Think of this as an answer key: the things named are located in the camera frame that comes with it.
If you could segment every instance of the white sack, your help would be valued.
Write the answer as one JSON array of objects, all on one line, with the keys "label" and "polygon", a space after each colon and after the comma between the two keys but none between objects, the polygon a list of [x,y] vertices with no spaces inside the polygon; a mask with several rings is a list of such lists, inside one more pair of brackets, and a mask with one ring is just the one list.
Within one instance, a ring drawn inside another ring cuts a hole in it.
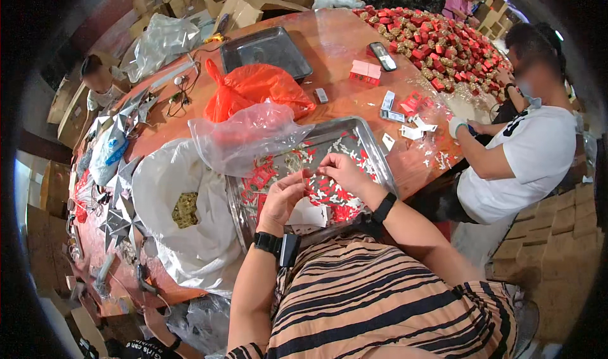
[{"label": "white sack", "polygon": [[97,138],[89,164],[89,170],[97,185],[106,186],[116,174],[118,162],[128,146],[129,141],[116,123]]},{"label": "white sack", "polygon": [[[171,213],[185,192],[198,192],[199,223],[180,229]],[[239,265],[230,264],[242,251],[225,178],[203,163],[191,138],[168,142],[142,160],[133,174],[133,205],[175,282],[231,297]]]}]

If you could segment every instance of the glove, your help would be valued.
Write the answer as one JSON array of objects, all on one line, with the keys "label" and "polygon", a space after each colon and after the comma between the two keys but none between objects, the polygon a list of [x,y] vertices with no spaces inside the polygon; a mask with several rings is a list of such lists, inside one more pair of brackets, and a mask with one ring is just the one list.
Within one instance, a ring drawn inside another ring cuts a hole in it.
[{"label": "glove", "polygon": [[466,129],[469,128],[469,125],[466,123],[466,121],[462,118],[457,118],[457,117],[453,117],[449,124],[449,129],[450,129],[450,135],[452,136],[452,138],[454,140],[457,140],[458,138],[456,137],[456,131],[458,130],[458,127],[460,126],[464,126]]}]

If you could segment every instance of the metal tray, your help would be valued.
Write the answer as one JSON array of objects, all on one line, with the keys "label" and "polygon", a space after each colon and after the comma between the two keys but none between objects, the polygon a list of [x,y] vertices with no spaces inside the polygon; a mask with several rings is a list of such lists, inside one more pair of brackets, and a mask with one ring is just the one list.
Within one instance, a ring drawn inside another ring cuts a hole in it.
[{"label": "metal tray", "polygon": [[270,64],[284,69],[301,81],[313,68],[283,27],[272,27],[225,42],[219,48],[224,72],[249,64]]},{"label": "metal tray", "polygon": [[[307,148],[317,148],[319,153],[315,156],[312,162],[306,163],[305,165],[315,170],[319,166],[321,160],[323,160],[325,152],[327,152],[327,147],[334,144],[340,138],[352,135],[358,136],[359,140],[361,141],[361,146],[359,146],[358,149],[363,148],[367,153],[369,162],[373,167],[374,173],[376,174],[377,182],[383,185],[386,190],[393,192],[399,197],[393,174],[389,169],[389,165],[384,158],[383,152],[376,143],[374,135],[371,132],[367,122],[359,117],[352,116],[338,118],[317,124],[305,138],[305,141],[309,143],[307,144]],[[350,142],[357,146],[355,139],[347,138],[346,142],[347,144]],[[291,151],[274,155],[274,163],[276,164],[277,161],[280,161],[282,156],[288,155],[290,152]],[[287,174],[288,169],[286,165],[278,165],[277,172],[277,178],[282,178]],[[252,217],[251,211],[247,209],[241,198],[241,191],[243,190],[242,184],[243,182],[241,179],[228,175],[226,176],[226,191],[228,193],[228,203],[231,208],[232,218],[234,220],[237,235],[243,251],[247,252],[249,246],[253,242],[256,223]]]}]

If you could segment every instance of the pink shirt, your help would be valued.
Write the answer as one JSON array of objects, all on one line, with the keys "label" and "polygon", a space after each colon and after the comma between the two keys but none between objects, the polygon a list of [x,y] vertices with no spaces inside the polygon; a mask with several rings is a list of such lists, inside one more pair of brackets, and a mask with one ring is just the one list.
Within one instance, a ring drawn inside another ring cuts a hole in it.
[{"label": "pink shirt", "polygon": [[448,19],[454,19],[456,21],[464,21],[460,17],[458,17],[457,14],[452,13],[452,9],[456,9],[456,10],[464,13],[465,15],[470,15],[473,13],[472,7],[473,7],[473,3],[466,2],[465,0],[446,0],[446,5],[443,8],[443,11],[441,11],[441,14],[443,14]]}]

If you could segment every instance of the pile of red boxes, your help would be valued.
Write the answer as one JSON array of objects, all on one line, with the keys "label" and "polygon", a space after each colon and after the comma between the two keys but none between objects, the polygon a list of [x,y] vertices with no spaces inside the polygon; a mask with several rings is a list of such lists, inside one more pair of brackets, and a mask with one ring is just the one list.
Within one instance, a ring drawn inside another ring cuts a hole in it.
[{"label": "pile of red boxes", "polygon": [[473,95],[484,91],[499,103],[505,100],[496,69],[512,70],[511,63],[477,30],[419,9],[368,5],[353,13],[390,41],[389,51],[409,58],[437,91],[452,92],[466,82]]}]

